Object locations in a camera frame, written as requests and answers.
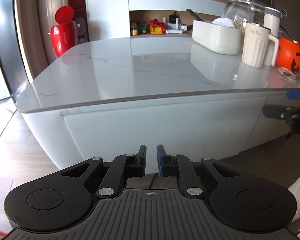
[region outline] gray tumbler lid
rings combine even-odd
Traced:
[[[272,15],[274,17],[279,18],[279,19],[281,18],[281,12],[278,11],[278,10],[276,10],[276,9],[274,9],[274,8],[271,8],[271,7],[266,7],[265,14],[270,14],[270,15]]]

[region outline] gray marble tabletop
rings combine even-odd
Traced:
[[[71,48],[19,96],[23,113],[151,98],[300,88],[277,67],[245,65],[191,37],[101,40]]]

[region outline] wooden floor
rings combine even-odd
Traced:
[[[289,140],[280,137],[222,161],[289,187],[300,176],[300,135]],[[4,198],[10,190],[57,170],[22,115],[16,112],[0,137],[0,231],[7,233],[11,230],[3,210]],[[174,188],[176,180],[149,174],[142,179],[129,179],[129,186]],[[296,231],[299,227],[300,221],[294,223],[291,229]]]

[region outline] beige mug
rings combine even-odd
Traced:
[[[274,52],[271,59],[271,65],[274,66],[279,50],[278,38],[271,35],[269,28],[255,23],[247,23],[244,34],[242,61],[251,67],[261,68],[269,40],[274,42]]]

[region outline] red lid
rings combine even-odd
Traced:
[[[55,15],[56,22],[61,24],[61,23],[66,23],[70,22],[73,18],[74,11],[70,6],[62,6],[60,7]]]

